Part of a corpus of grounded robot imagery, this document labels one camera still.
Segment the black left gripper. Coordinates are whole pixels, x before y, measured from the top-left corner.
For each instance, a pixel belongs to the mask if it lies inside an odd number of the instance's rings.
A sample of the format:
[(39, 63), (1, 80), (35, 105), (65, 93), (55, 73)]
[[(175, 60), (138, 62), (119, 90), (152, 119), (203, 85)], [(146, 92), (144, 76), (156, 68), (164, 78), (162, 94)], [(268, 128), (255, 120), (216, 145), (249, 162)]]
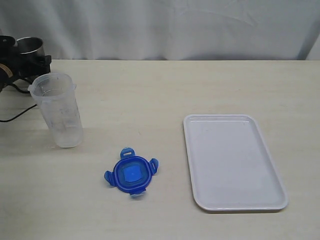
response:
[(0, 36), (0, 85), (11, 86), (16, 80), (29, 80), (51, 72), (52, 57), (26, 57), (19, 53), (17, 40)]

